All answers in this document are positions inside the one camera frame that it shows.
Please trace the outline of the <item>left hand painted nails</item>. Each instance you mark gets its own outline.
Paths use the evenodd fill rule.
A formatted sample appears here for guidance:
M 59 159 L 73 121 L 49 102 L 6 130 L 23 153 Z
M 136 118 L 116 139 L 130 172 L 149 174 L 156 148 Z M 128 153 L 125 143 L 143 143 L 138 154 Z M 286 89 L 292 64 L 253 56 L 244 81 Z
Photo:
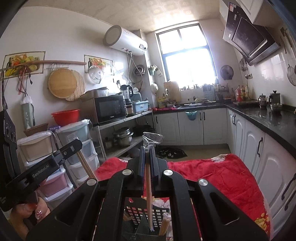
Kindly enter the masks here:
M 29 232 L 29 228 L 25 225 L 23 220 L 33 215 L 37 223 L 39 223 L 50 212 L 51 211 L 48 208 L 47 203 L 41 197 L 38 197 L 37 204 L 27 203 L 16 205 L 10 213 L 10 224 L 20 238 L 25 240 Z

